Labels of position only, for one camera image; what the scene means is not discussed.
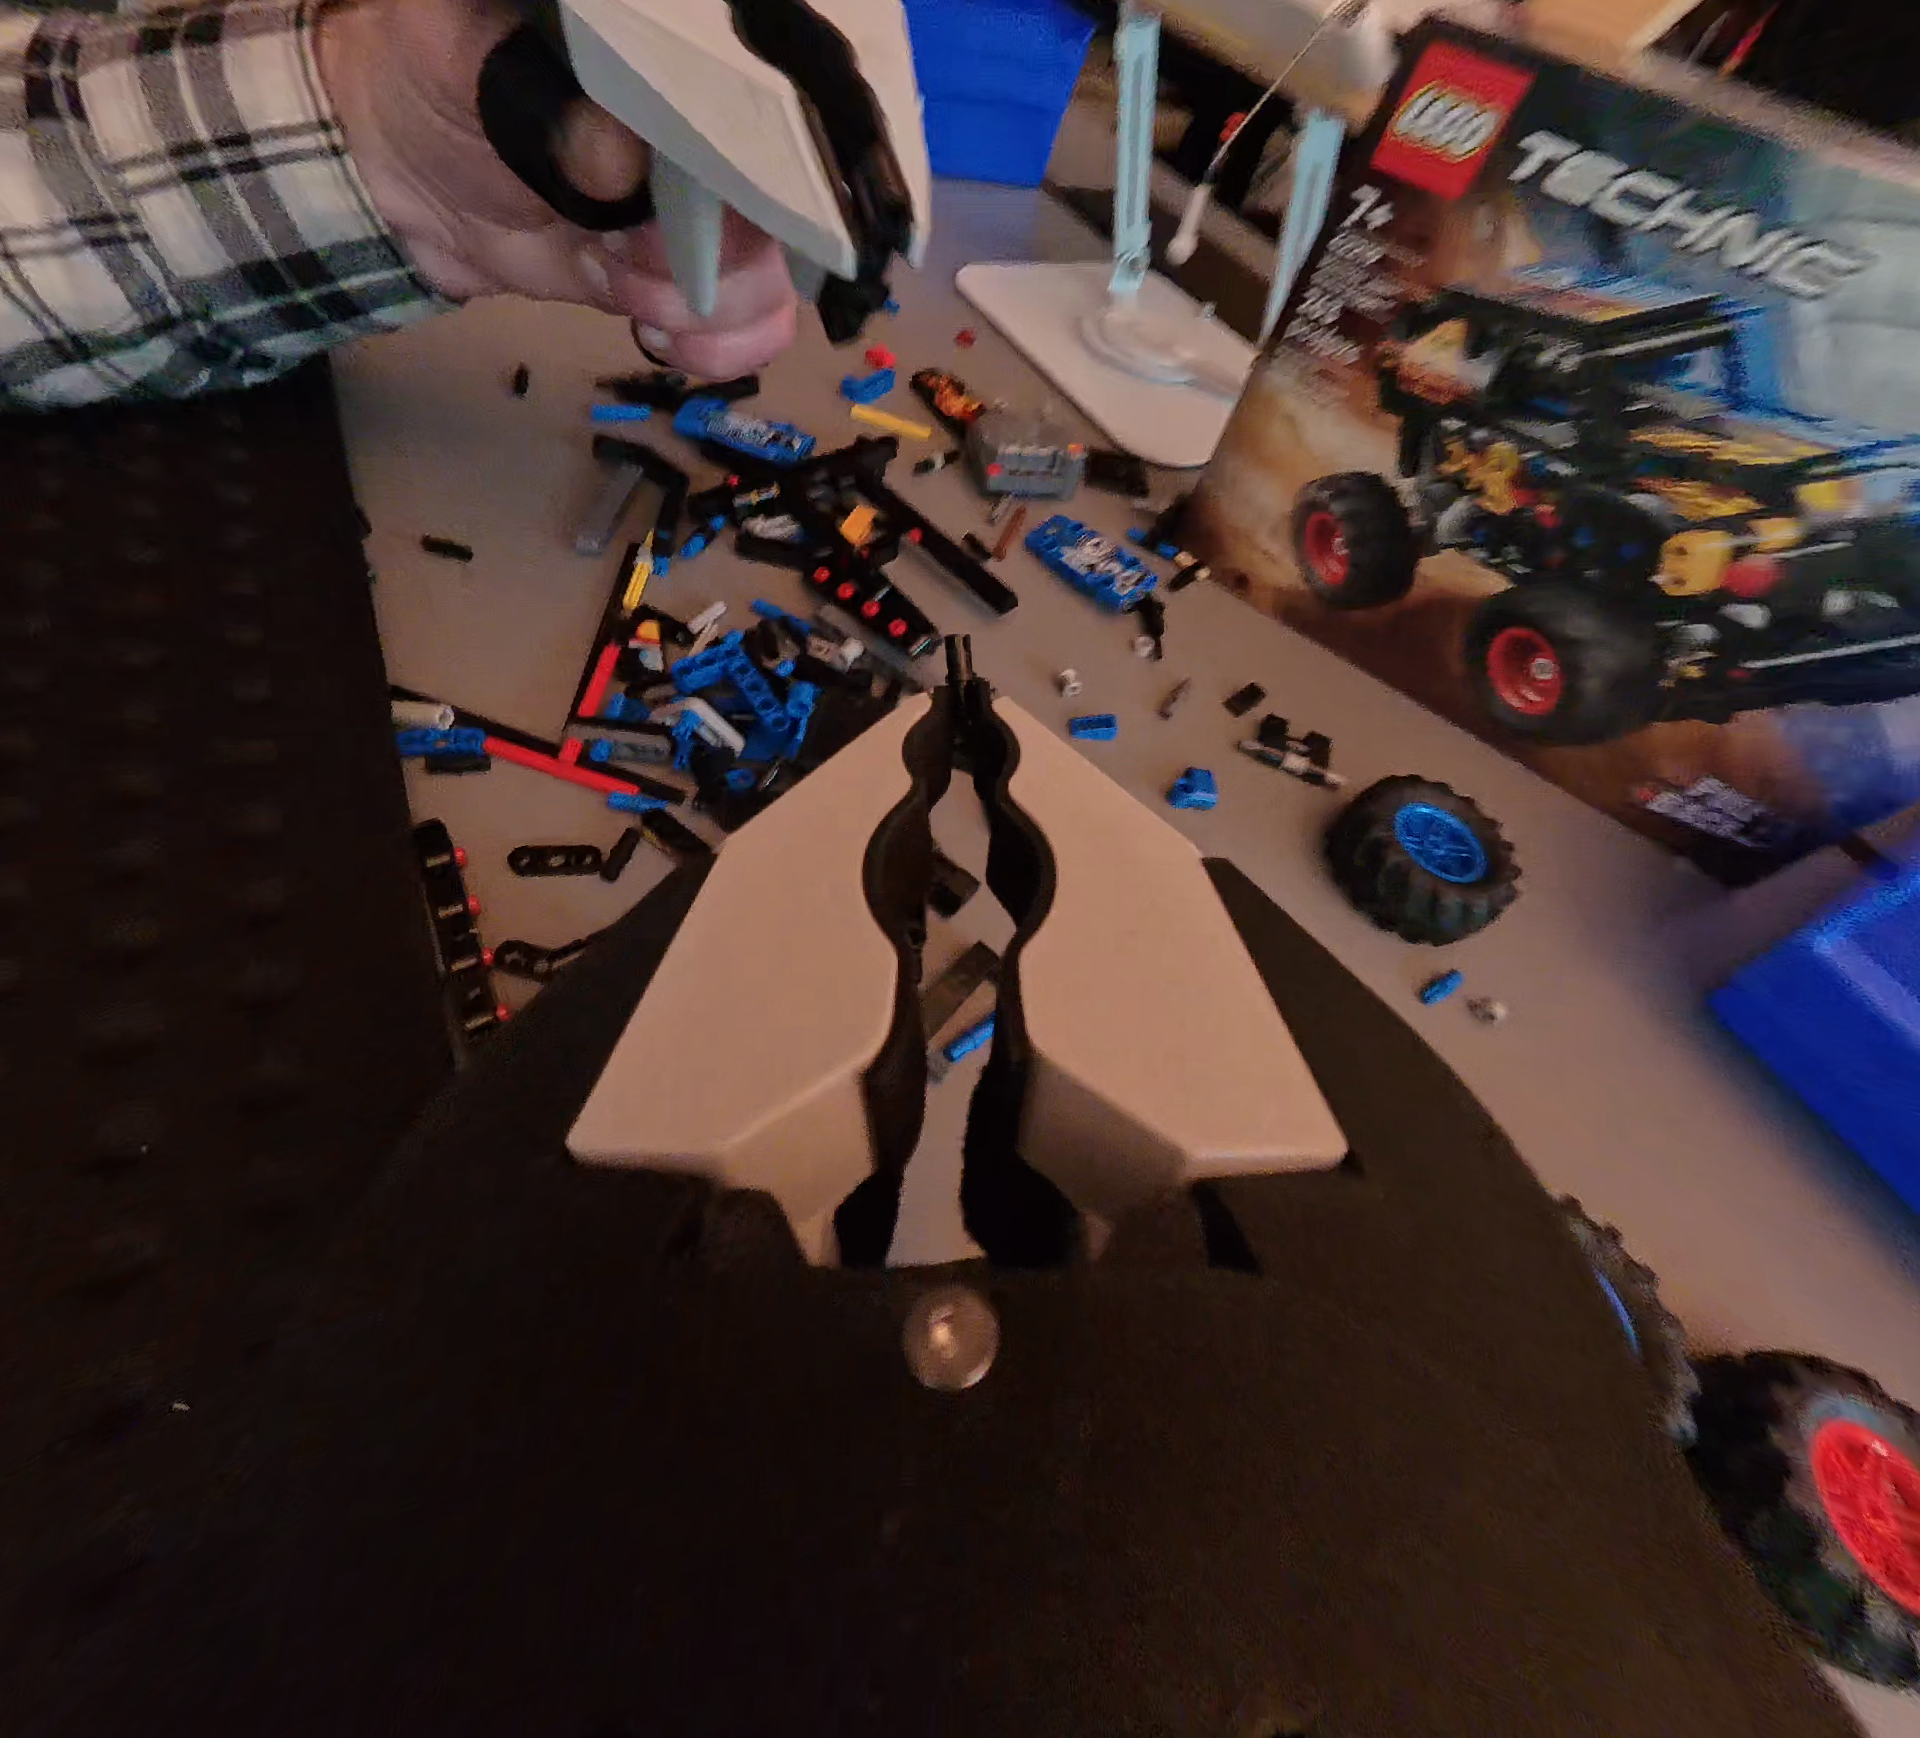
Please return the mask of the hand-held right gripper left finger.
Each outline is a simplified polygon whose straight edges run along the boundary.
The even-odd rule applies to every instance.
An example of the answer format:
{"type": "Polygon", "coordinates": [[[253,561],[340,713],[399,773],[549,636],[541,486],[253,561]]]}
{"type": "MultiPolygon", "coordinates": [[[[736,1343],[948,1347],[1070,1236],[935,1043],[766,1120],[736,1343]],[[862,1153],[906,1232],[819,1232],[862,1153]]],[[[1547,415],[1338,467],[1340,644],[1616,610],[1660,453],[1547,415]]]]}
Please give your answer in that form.
{"type": "Polygon", "coordinates": [[[569,1130],[577,1163],[759,1193],[797,1236],[835,1232],[878,1171],[862,1080],[900,987],[862,868],[931,710],[900,700],[726,840],[569,1130]]]}

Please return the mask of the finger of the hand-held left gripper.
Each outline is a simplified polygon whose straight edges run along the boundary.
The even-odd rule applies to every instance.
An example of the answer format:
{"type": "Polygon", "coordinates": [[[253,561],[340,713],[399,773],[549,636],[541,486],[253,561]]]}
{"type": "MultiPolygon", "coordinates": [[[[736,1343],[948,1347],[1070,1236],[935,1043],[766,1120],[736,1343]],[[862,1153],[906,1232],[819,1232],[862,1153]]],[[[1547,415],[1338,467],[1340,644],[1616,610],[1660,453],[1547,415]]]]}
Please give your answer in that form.
{"type": "Polygon", "coordinates": [[[669,271],[710,312],[726,215],[808,260],[853,266],[851,241],[790,82],[741,40],[724,0],[561,0],[589,94],[558,157],[570,183],[616,200],[649,188],[669,271]]]}
{"type": "Polygon", "coordinates": [[[744,46],[793,86],[849,241],[851,269],[788,249],[831,344],[853,344],[925,263],[933,160],[902,0],[724,0],[744,46]]]}

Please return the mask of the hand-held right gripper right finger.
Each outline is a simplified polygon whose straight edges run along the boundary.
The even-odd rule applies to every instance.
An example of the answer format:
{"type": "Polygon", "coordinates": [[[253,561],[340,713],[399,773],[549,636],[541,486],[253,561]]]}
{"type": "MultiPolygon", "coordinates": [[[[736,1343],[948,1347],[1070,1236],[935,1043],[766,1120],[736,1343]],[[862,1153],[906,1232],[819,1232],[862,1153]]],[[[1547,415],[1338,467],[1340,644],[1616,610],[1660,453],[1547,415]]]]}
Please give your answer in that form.
{"type": "Polygon", "coordinates": [[[1014,923],[984,1069],[984,1245],[1081,1249],[1194,1184],[1351,1146],[1200,850],[1021,704],[984,709],[1014,923]]]}

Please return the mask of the person's left forearm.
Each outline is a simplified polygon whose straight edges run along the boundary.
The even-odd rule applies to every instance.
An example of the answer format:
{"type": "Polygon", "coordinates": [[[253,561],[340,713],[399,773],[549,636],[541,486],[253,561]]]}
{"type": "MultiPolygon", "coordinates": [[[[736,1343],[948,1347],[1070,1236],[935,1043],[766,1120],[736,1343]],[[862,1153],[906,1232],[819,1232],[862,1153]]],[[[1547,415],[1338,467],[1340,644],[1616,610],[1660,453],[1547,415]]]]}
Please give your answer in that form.
{"type": "Polygon", "coordinates": [[[4,11],[7,415],[245,391],[455,309],[353,160],[329,8],[4,11]]]}

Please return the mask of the grey desk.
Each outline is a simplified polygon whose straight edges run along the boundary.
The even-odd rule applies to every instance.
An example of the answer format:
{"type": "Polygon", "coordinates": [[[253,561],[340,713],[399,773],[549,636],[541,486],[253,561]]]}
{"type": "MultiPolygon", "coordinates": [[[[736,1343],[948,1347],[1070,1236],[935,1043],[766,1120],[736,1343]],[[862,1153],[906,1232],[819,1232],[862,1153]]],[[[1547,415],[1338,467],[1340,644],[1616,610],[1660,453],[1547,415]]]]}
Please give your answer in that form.
{"type": "MultiPolygon", "coordinates": [[[[337,362],[389,671],[549,734],[589,646],[612,558],[572,552],[593,497],[595,374],[639,360],[605,318],[476,305],[337,362]]],[[[1411,1017],[1558,1193],[1614,1222],[1697,1334],[1837,1355],[1916,1400],[1916,1230],[1904,1208],[1717,1028],[1701,983],[1780,936],[1848,882],[1822,854],[1725,892],[1487,742],[1329,651],[1199,584],[1171,601],[1167,662],[1021,546],[998,573],[1006,619],[915,570],[915,599],[975,628],[986,674],[1056,736],[1113,713],[1093,766],[1207,854],[1241,865],[1333,957],[1411,1017]],[[1260,776],[1232,752],[1222,700],[1333,736],[1364,783],[1420,773],[1474,796],[1519,848],[1522,900],[1455,952],[1417,951],[1347,911],[1319,874],[1333,792],[1260,776]],[[1167,791],[1211,766],[1219,806],[1167,791]]]]}

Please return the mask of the person's left hand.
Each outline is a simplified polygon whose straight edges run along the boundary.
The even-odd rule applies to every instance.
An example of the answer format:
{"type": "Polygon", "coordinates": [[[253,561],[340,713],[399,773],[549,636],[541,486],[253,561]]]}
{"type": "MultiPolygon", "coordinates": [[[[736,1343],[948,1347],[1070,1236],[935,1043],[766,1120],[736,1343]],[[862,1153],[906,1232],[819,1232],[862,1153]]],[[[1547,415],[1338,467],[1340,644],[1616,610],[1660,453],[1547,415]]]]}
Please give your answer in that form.
{"type": "Polygon", "coordinates": [[[777,241],[726,217],[709,312],[676,289],[660,229],[589,232],[494,153],[476,110],[511,0],[349,0],[324,8],[316,62],[355,171],[426,286],[453,302],[581,307],[707,381],[766,371],[797,340],[800,297],[777,241]]]}

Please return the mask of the blue bin with white tag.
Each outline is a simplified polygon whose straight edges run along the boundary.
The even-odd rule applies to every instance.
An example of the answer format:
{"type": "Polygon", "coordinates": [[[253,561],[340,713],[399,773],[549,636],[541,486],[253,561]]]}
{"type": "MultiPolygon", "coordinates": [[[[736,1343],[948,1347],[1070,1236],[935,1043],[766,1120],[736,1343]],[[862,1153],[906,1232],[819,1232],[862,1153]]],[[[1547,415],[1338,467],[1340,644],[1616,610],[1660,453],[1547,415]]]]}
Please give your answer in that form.
{"type": "Polygon", "coordinates": [[[1070,0],[902,0],[933,174],[1033,190],[1095,39],[1070,0]]]}

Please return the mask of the black toy connector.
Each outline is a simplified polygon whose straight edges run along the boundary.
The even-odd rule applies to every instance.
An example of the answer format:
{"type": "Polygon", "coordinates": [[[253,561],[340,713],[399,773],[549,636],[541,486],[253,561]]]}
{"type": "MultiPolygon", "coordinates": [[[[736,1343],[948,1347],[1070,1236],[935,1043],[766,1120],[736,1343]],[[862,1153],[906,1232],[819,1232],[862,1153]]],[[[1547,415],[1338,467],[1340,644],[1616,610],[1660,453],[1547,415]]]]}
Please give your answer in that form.
{"type": "Polygon", "coordinates": [[[1236,752],[1310,788],[1338,792],[1348,785],[1333,766],[1333,739],[1325,732],[1296,732],[1277,713],[1264,715],[1254,732],[1236,742],[1236,752]]]}

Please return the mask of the red toy axle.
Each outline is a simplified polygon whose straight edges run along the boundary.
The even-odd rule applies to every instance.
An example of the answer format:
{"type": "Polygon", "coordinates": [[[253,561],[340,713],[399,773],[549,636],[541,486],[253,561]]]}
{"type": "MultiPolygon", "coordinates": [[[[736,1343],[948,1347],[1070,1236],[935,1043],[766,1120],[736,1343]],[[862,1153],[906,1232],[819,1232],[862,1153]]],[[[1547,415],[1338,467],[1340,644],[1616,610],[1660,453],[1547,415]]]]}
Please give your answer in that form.
{"type": "Polygon", "coordinates": [[[577,791],[595,792],[605,801],[612,801],[612,808],[618,813],[652,814],[678,808],[686,802],[685,791],[660,785],[654,778],[610,771],[583,759],[570,761],[535,742],[523,742],[486,726],[478,726],[476,732],[480,752],[491,761],[535,773],[577,791]]]}

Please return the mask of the black beam with red pins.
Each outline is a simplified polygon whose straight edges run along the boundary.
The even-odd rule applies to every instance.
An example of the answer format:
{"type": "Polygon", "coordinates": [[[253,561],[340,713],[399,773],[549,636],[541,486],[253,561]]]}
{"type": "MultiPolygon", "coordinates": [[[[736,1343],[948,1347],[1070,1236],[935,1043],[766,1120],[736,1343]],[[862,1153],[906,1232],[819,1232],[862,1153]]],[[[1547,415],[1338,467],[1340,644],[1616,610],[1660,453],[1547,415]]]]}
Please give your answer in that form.
{"type": "Polygon", "coordinates": [[[469,857],[440,818],[412,826],[412,848],[429,929],[439,958],[453,1047],[471,1050],[508,1023],[494,980],[494,952],[482,933],[478,896],[469,888],[469,857]]]}

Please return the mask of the black tire blue rim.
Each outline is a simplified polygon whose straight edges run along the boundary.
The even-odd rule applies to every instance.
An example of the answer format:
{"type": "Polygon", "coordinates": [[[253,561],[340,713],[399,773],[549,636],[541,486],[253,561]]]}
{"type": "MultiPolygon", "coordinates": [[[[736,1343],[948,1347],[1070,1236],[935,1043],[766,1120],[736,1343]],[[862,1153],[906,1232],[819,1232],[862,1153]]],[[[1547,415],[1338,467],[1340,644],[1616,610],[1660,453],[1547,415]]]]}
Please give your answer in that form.
{"type": "Polygon", "coordinates": [[[1658,1426],[1680,1450],[1693,1450],[1701,1381],[1660,1278],[1632,1255],[1619,1226],[1592,1218],[1579,1198],[1561,1194],[1555,1204],[1641,1363],[1658,1426]]]}
{"type": "Polygon", "coordinates": [[[1423,948],[1487,933],[1522,894],[1503,824],[1470,796],[1418,775],[1372,783],[1320,836],[1333,887],[1366,923],[1423,948]]]}

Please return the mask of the pile of toy building pieces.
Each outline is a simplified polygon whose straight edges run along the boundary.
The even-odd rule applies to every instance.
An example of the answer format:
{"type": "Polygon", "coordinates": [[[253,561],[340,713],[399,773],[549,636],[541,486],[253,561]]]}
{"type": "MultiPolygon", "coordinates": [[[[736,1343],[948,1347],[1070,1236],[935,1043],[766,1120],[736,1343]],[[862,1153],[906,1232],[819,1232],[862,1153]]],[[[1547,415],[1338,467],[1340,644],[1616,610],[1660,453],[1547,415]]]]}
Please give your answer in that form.
{"type": "Polygon", "coordinates": [[[832,444],[759,407],[759,383],[595,383],[597,499],[574,545],[615,558],[557,754],[676,786],[723,824],[800,778],[945,651],[926,573],[981,619],[1019,594],[975,535],[897,480],[959,454],[878,408],[895,371],[843,383],[832,444]]]}

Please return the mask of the white document stand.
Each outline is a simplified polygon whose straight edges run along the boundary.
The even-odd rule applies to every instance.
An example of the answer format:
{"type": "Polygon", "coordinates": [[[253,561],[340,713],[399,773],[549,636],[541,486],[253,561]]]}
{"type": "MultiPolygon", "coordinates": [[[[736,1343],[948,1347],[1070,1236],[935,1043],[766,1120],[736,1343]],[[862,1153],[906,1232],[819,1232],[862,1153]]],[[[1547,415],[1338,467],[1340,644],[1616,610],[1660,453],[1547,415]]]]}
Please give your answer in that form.
{"type": "Polygon", "coordinates": [[[1288,165],[1291,188],[1254,338],[1167,279],[1187,264],[1205,231],[1220,169],[1234,143],[1217,143],[1178,227],[1154,249],[1150,176],[1160,65],[1158,17],[1135,3],[1118,11],[1113,247],[1106,263],[966,263],[959,294],[1033,365],[1093,428],[1147,464],[1205,469],[1274,331],[1333,205],[1348,124],[1333,86],[1309,94],[1288,165]]]}

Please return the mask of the blue printed toy panel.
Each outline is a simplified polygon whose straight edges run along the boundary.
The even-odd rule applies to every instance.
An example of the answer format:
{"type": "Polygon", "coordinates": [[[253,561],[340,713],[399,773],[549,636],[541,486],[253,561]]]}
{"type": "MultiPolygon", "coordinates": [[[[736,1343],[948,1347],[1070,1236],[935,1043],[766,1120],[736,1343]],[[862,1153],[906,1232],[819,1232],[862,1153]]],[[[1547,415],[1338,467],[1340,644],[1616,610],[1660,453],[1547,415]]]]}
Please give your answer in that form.
{"type": "Polygon", "coordinates": [[[1064,513],[1046,517],[1023,536],[1023,549],[1044,570],[1106,614],[1130,617],[1154,601],[1160,574],[1090,524],[1064,513]]]}

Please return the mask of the grey toy motor block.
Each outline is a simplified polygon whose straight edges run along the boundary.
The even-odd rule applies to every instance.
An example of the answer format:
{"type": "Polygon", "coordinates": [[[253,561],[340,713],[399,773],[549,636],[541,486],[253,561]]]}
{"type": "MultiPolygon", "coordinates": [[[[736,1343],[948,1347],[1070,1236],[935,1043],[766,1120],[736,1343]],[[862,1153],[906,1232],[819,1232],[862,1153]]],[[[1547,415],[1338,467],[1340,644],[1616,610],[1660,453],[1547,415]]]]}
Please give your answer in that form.
{"type": "Polygon", "coordinates": [[[990,408],[963,444],[975,489],[994,503],[1070,500],[1086,477],[1086,447],[1044,415],[990,408]]]}

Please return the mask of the plain blue plastic bin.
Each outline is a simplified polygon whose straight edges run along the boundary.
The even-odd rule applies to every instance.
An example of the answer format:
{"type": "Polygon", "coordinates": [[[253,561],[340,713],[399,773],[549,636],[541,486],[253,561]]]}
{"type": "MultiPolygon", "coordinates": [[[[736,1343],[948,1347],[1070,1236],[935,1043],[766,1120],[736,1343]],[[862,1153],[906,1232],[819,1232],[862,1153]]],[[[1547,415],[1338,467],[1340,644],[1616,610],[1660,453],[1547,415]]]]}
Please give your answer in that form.
{"type": "Polygon", "coordinates": [[[1720,983],[1717,1023],[1918,1210],[1918,861],[1884,861],[1720,983]]]}

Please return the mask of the toy truck set box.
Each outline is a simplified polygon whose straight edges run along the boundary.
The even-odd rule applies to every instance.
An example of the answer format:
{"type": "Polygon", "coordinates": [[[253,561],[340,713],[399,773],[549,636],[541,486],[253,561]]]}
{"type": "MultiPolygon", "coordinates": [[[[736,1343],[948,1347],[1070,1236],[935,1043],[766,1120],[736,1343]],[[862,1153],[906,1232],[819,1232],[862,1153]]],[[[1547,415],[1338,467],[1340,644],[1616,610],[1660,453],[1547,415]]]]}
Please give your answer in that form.
{"type": "Polygon", "coordinates": [[[1180,539],[1649,838],[1915,817],[1916,225],[1915,139],[1433,14],[1180,539]]]}

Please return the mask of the black tire red rim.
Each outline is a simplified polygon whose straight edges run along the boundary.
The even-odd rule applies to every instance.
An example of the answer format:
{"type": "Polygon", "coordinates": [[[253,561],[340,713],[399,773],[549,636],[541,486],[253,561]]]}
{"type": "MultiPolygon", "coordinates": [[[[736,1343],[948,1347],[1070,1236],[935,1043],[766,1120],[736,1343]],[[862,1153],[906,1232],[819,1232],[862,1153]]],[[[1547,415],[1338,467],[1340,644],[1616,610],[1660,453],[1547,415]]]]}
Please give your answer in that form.
{"type": "Polygon", "coordinates": [[[1822,1662],[1918,1684],[1918,1414],[1871,1375],[1756,1351],[1697,1363],[1693,1474],[1822,1662]]]}

